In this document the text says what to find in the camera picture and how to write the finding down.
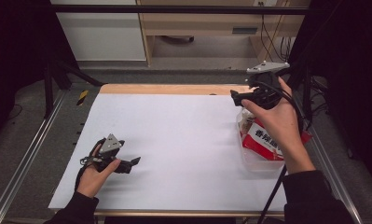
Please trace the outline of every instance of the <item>red package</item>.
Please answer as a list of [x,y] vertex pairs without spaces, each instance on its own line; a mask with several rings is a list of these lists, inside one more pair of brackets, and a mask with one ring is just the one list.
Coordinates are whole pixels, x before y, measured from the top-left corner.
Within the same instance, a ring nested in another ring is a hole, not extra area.
[[[242,137],[242,145],[251,149],[269,161],[282,161],[283,156],[278,144],[269,136],[264,125],[258,119],[252,124],[249,132]],[[311,135],[304,132],[301,136],[305,144],[311,139]]]

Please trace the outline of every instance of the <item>person's left hand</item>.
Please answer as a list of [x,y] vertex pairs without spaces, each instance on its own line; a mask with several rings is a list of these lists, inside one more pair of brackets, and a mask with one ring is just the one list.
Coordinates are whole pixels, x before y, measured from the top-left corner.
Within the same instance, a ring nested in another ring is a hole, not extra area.
[[[93,156],[95,156],[96,152],[101,148],[102,145],[98,145],[94,152]],[[77,192],[93,198],[99,192],[104,181],[106,181],[107,177],[110,176],[119,166],[120,160],[116,159],[112,161],[104,170],[100,173],[96,170],[93,164],[89,165],[83,175],[80,178],[80,182],[77,187]]]

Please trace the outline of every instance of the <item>gray floor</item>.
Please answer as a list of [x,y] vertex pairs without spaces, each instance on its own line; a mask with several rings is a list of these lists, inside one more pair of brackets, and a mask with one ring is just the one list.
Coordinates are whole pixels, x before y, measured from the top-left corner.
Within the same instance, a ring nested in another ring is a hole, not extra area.
[[[242,84],[247,77],[244,70],[257,64],[247,37],[196,37],[193,43],[158,38],[150,67],[145,63],[111,63],[110,69],[103,69],[99,64],[87,64],[84,68],[93,77],[110,83]],[[61,110],[7,211],[7,222],[11,218],[30,218],[26,223],[32,223],[31,219],[44,220],[53,215],[47,209],[52,192],[62,177],[99,90],[73,76],[71,79],[75,83],[66,92]],[[89,90],[86,101],[76,105],[83,90]],[[322,101],[316,99],[316,105]],[[10,119],[0,133],[0,196],[43,121],[43,82],[20,90],[16,104],[9,117],[20,112],[19,105],[22,111]],[[313,125],[363,222],[372,223],[371,176],[361,161],[347,157],[338,128],[328,115],[320,113]]]

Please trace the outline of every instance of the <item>person's right hand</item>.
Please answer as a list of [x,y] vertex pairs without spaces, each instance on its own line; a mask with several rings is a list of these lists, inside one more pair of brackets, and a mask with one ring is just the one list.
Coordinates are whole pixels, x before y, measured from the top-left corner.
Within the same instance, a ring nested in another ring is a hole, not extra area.
[[[279,82],[282,89],[291,95],[290,87],[280,77]],[[269,136],[278,144],[289,173],[315,169],[301,141],[296,111],[286,99],[282,98],[270,110],[261,108],[249,100],[242,100],[241,103],[263,123]]]
[[[290,87],[279,77],[282,89],[292,94]],[[242,105],[252,112],[263,124],[280,147],[302,144],[298,132],[296,111],[293,106],[284,98],[270,110],[266,110],[249,100],[242,100]]]

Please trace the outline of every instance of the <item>metal pole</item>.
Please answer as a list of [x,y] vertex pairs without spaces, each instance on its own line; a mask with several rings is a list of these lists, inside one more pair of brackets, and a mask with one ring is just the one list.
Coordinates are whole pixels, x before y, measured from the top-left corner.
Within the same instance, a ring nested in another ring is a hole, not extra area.
[[309,15],[329,11],[308,7],[219,7],[219,6],[126,6],[126,5],[30,5],[31,10],[73,13],[184,13]]

